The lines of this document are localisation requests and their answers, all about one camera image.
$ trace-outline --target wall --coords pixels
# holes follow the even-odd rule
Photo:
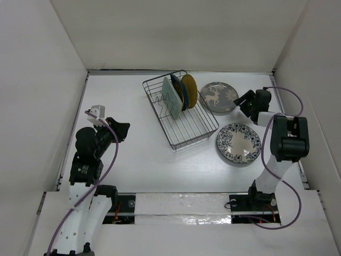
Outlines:
[[[288,41],[278,63],[278,86],[303,97],[311,147],[302,160],[309,184],[321,191],[335,240],[341,249],[341,2],[312,0]],[[296,113],[299,105],[281,93],[285,110]]]
[[[85,78],[48,0],[0,0],[0,255],[23,255]]]
[[[271,71],[307,0],[51,0],[86,68]]]

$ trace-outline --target metal wire rack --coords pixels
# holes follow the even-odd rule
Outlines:
[[[179,118],[175,120],[171,114],[172,107],[169,107],[165,100],[168,95],[164,98],[162,94],[163,79],[170,74],[181,79],[187,72],[185,70],[171,72],[146,80],[142,85],[169,145],[173,150],[177,150],[209,138],[219,128],[219,123],[212,112],[207,107],[203,107],[206,102],[199,92],[196,106],[182,111]]]

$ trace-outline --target plate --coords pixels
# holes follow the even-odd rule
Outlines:
[[[236,105],[233,101],[239,98],[237,91],[231,85],[222,82],[205,85],[200,94],[208,108],[217,113],[226,113],[234,109]]]
[[[229,124],[223,127],[217,137],[219,151],[228,160],[237,164],[248,164],[261,153],[261,139],[249,126]]]

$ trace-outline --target yellow plate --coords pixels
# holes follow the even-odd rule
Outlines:
[[[181,78],[182,83],[186,86],[189,105],[188,108],[194,108],[198,101],[198,88],[194,78],[186,74]]]

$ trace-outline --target rack wire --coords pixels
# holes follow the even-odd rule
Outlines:
[[[176,75],[179,79],[187,72],[179,70],[158,76],[142,83],[152,109],[161,125],[161,128],[173,150],[185,147],[199,140],[209,138],[218,128],[219,123],[208,109],[206,102],[198,92],[198,102],[192,109],[180,113],[177,120],[171,114],[172,106],[166,103],[166,97],[162,94],[162,85],[165,76]]]

